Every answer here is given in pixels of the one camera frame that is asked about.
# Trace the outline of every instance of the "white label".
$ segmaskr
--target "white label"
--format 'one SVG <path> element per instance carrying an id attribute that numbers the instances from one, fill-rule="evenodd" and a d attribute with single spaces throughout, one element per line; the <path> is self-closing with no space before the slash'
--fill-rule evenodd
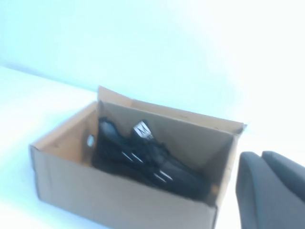
<path id="1" fill-rule="evenodd" d="M 141 138 L 146 138 L 146 139 L 153 138 L 151 131 L 143 121 L 140 121 L 133 129 L 135 130 L 135 132 L 137 132 L 137 134 Z"/>

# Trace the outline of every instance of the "shoe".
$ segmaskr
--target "shoe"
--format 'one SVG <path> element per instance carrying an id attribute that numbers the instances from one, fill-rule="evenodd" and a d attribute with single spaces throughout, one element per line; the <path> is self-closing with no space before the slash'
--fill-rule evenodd
<path id="1" fill-rule="evenodd" d="M 114 123 L 101 118 L 91 162 L 102 171 L 194 200 L 205 200 L 211 190 L 207 179 L 155 140 L 145 120 L 132 129 L 130 138 L 125 138 Z"/>

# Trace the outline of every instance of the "white stripe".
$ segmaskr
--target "white stripe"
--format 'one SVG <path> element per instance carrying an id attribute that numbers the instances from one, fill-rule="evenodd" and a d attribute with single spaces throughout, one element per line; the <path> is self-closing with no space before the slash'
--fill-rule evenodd
<path id="1" fill-rule="evenodd" d="M 163 181 L 163 182 L 167 183 L 167 182 L 166 182 L 166 180 L 164 180 L 162 177 L 158 176 L 158 175 L 157 175 L 157 174 L 155 174 L 155 173 L 154 173 L 154 175 L 155 175 L 155 177 L 159 178 L 161 181 Z"/>
<path id="2" fill-rule="evenodd" d="M 125 154 L 123 151 L 122 151 L 122 154 L 124 154 L 125 157 L 127 157 L 129 160 L 133 161 L 130 157 L 128 157 L 127 154 Z"/>
<path id="3" fill-rule="evenodd" d="M 170 180 L 173 180 L 169 175 L 167 175 L 167 174 L 164 173 L 163 171 L 160 170 L 160 173 L 163 174 L 164 176 L 166 176 L 167 178 L 169 178 Z"/>
<path id="4" fill-rule="evenodd" d="M 143 161 L 141 159 L 139 159 L 136 155 L 134 155 L 133 153 L 132 153 L 132 155 L 143 163 Z"/>

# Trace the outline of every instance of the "open cardboard box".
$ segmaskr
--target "open cardboard box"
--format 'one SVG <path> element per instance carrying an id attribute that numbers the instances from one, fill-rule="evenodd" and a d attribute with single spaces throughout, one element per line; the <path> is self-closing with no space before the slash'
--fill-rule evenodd
<path id="1" fill-rule="evenodd" d="M 98 117 L 123 135 L 146 119 L 159 142 L 219 187 L 208 203 L 113 176 L 90 164 Z M 30 146 L 38 197 L 114 229 L 212 229 L 244 124 L 133 100 L 99 87 L 98 101 Z"/>

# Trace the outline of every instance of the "white table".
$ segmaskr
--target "white table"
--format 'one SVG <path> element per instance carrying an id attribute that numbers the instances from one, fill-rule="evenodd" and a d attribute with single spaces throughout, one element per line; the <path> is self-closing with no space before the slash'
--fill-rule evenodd
<path id="1" fill-rule="evenodd" d="M 0 67 L 0 215 L 2 228 L 105 228 L 38 200 L 29 143 L 53 129 L 85 105 L 96 93 Z M 270 140 L 245 132 L 238 152 L 264 149 L 283 152 L 305 165 L 302 140 Z M 238 158 L 219 211 L 217 229 L 240 228 L 235 183 Z"/>

